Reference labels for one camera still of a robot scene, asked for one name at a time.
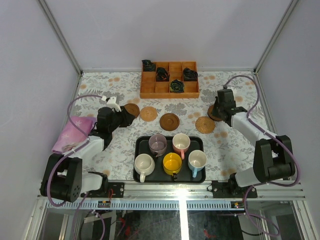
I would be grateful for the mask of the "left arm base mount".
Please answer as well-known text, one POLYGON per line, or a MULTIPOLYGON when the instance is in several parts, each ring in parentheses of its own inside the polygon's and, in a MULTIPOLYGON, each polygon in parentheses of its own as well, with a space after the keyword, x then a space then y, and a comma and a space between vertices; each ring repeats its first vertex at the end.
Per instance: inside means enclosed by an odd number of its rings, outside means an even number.
POLYGON ((89 171, 90 177, 100 177, 101 186, 98 189, 89 191, 90 198, 123 198, 125 183, 124 182, 110 182, 108 176, 101 172, 89 171))

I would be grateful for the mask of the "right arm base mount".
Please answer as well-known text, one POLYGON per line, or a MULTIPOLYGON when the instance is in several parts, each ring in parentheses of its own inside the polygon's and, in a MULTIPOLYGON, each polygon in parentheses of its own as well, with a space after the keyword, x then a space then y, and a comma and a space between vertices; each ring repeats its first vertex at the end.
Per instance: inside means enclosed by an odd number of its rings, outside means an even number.
POLYGON ((212 193, 214 199, 243 199, 247 191, 249 191, 247 194, 249 198, 257 198, 255 187, 251 190, 249 188, 259 183, 254 174, 238 172, 232 173, 228 181, 212 180, 206 190, 212 193))

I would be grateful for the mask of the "light blue cup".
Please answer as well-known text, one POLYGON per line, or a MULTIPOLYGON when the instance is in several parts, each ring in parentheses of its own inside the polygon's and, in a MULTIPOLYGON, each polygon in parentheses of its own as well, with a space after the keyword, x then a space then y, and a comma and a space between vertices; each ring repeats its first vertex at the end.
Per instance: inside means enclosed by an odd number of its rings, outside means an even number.
POLYGON ((192 177, 196 178, 199 171, 201 171, 207 164, 207 156, 201 150, 193 150, 188 156, 188 167, 192 172, 192 177))

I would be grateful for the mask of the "dark wooden coaster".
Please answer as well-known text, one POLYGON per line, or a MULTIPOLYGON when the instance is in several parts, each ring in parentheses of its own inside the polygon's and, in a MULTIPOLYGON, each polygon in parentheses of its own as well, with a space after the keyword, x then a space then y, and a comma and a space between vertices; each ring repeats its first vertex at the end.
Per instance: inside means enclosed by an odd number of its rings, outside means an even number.
POLYGON ((166 113, 160 118, 160 126, 165 131, 174 131, 180 125, 180 119, 174 113, 166 113))
POLYGON ((140 114, 140 108, 135 103, 127 103, 124 105, 126 111, 137 118, 140 114))
POLYGON ((226 118, 225 113, 219 109, 218 104, 211 105, 207 111, 207 114, 212 120, 216 122, 224 121, 226 118))

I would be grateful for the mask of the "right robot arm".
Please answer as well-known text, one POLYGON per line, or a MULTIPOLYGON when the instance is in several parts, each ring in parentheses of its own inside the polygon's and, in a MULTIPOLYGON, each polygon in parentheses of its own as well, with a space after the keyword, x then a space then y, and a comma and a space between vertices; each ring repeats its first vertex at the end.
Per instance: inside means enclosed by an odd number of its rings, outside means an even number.
POLYGON ((231 89, 217 91, 211 114, 239 131, 254 146, 252 167, 229 176, 227 189, 231 196, 240 197, 249 186, 270 183, 296 174, 290 138, 276 135, 257 125, 249 118, 244 107, 236 106, 231 89))

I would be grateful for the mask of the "pink cup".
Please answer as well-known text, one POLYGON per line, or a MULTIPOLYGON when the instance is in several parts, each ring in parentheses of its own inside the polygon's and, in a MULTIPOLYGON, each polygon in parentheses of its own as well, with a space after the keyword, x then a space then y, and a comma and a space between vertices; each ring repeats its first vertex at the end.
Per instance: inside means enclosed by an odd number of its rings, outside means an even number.
POLYGON ((173 150, 181 157, 182 160, 185 159, 185 155, 190 147, 190 144, 190 138, 184 133, 178 133, 172 138, 173 150))

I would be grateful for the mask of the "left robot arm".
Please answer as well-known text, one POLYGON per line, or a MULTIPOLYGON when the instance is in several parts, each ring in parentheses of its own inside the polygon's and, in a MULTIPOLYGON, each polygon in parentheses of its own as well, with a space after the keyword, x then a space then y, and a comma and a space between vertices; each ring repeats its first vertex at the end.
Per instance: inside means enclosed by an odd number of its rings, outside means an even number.
POLYGON ((135 118, 124 106, 119 112, 109 107, 100 108, 97 121, 85 141, 66 153, 50 155, 40 187, 41 195, 55 207, 73 203, 82 194, 96 194, 101 198, 108 195, 108 176, 96 171, 83 173, 83 163, 109 146, 114 130, 129 127, 135 118))

